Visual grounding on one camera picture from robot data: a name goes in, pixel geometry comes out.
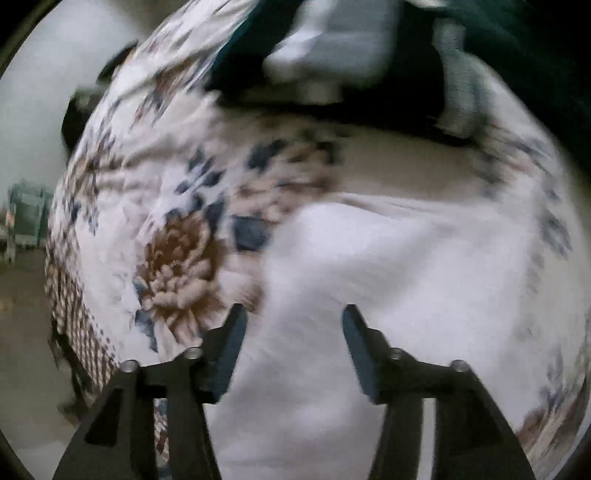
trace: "black object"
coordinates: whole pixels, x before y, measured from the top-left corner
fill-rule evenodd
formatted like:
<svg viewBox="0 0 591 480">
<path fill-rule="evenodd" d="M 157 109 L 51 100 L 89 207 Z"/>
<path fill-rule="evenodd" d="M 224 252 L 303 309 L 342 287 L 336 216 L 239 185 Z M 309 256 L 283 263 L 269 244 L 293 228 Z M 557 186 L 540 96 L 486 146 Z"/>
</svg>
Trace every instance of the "black object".
<svg viewBox="0 0 591 480">
<path fill-rule="evenodd" d="M 431 478 L 535 480 L 511 427 L 466 362 L 441 367 L 390 348 L 354 305 L 343 312 L 343 332 L 363 392 L 387 405 L 371 480 L 416 478 L 423 398 L 437 401 Z"/>
<path fill-rule="evenodd" d="M 228 389 L 245 331 L 246 311 L 236 304 L 201 348 L 150 367 L 124 362 L 54 480 L 156 480 L 153 400 L 164 397 L 173 478 L 221 480 L 203 403 L 217 403 Z M 517 438 L 465 362 L 440 367 L 390 348 L 354 305 L 343 312 L 343 332 L 364 393 L 387 404 L 370 480 L 416 478 L 426 397 L 437 399 L 434 480 L 535 480 Z"/>
<path fill-rule="evenodd" d="M 168 399 L 170 468 L 176 480 L 219 480 L 203 411 L 228 389 L 246 331 L 236 304 L 201 348 L 171 362 L 140 367 L 124 362 L 74 434 L 54 480 L 157 480 L 155 398 Z"/>
<path fill-rule="evenodd" d="M 110 59 L 100 71 L 94 87 L 76 89 L 70 98 L 66 114 L 61 123 L 61 136 L 71 155 L 78 140 L 84 133 L 84 128 L 92 112 L 103 98 L 113 74 L 131 52 L 138 46 L 138 41 L 126 45 L 117 55 Z"/>
<path fill-rule="evenodd" d="M 259 0 L 217 54 L 204 88 L 235 95 L 263 81 L 263 61 L 288 34 L 302 2 Z"/>
<path fill-rule="evenodd" d="M 107 65 L 100 71 L 99 76 L 96 78 L 97 82 L 111 82 L 113 74 L 116 68 L 121 65 L 127 57 L 137 48 L 139 40 L 135 40 L 127 44 L 123 50 L 107 62 Z"/>
<path fill-rule="evenodd" d="M 2 12 L 2 16 L 0 16 L 0 47 L 4 46 L 4 42 L 38 3 L 38 0 L 23 0 L 15 3 L 13 8 L 5 9 Z"/>
</svg>

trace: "blanket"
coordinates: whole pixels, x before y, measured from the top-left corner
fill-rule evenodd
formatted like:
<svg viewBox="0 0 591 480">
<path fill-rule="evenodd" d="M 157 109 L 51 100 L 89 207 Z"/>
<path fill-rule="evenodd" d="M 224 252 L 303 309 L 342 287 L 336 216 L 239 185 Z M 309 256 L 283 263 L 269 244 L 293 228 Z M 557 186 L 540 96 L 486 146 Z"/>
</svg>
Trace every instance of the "blanket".
<svg viewBox="0 0 591 480">
<path fill-rule="evenodd" d="M 473 147 L 223 106 L 203 86 L 254 0 L 193 0 L 121 67 L 56 189 L 47 293 L 96 392 L 171 360 L 239 301 L 232 385 L 207 408 L 224 478 L 364 478 L 382 408 L 339 312 L 474 367 L 549 478 L 589 425 L 586 186 L 479 59 Z M 166 402 L 155 447 L 169 476 Z"/>
</svg>

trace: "floral blanket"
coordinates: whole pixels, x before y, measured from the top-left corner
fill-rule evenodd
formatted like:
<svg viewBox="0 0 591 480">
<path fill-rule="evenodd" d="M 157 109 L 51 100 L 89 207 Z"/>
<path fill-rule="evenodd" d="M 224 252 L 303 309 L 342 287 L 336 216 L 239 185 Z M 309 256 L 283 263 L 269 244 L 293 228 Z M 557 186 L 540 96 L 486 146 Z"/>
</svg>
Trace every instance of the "floral blanket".
<svg viewBox="0 0 591 480">
<path fill-rule="evenodd" d="M 467 360 L 548 477 L 589 424 L 585 186 L 478 59 L 489 111 L 470 148 L 218 105 L 203 79 L 254 3 L 186 4 L 92 115 L 50 218 L 59 333 L 100 391 L 243 303 L 233 385 L 207 409 L 224 478 L 364 478 L 382 410 L 340 332 L 357 303 L 418 359 Z"/>
</svg>

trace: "floor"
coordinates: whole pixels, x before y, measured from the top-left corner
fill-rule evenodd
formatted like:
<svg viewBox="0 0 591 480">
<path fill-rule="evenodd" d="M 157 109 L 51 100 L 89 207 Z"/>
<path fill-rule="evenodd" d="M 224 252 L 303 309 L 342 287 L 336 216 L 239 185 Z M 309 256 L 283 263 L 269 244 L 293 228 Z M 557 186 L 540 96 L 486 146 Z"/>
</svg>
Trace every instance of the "floor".
<svg viewBox="0 0 591 480">
<path fill-rule="evenodd" d="M 0 273 L 0 429 L 37 480 L 50 479 L 74 433 L 57 411 L 71 398 L 47 343 L 44 254 L 19 252 Z"/>
<path fill-rule="evenodd" d="M 63 0 L 0 78 L 0 209 L 21 179 L 53 189 L 66 165 L 60 127 L 70 95 L 125 44 L 147 37 L 184 0 Z M 41 251 L 0 264 L 0 429 L 36 480 L 50 480 L 74 427 L 57 411 L 68 375 L 47 344 Z"/>
</svg>

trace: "bolt head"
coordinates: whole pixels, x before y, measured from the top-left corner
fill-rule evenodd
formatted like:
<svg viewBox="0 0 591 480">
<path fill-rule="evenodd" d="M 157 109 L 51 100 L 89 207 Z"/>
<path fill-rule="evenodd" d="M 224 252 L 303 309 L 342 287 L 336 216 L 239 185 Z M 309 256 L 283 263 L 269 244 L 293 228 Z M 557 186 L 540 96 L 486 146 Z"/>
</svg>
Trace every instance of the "bolt head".
<svg viewBox="0 0 591 480">
<path fill-rule="evenodd" d="M 139 363 L 137 360 L 126 360 L 121 364 L 119 370 L 125 372 L 126 374 L 130 374 L 131 372 L 135 372 L 139 368 Z"/>
<path fill-rule="evenodd" d="M 88 95 L 82 95 L 80 98 L 78 98 L 78 105 L 80 108 L 86 108 L 89 103 L 90 97 L 88 97 Z"/>
<path fill-rule="evenodd" d="M 464 360 L 454 360 L 450 366 L 458 373 L 466 373 L 470 371 L 470 365 Z"/>
<path fill-rule="evenodd" d="M 203 350 L 201 350 L 198 346 L 192 346 L 183 352 L 183 356 L 187 360 L 197 360 L 203 356 Z"/>
<path fill-rule="evenodd" d="M 392 348 L 390 349 L 390 358 L 392 360 L 402 360 L 404 358 L 404 350 L 401 348 Z"/>
</svg>

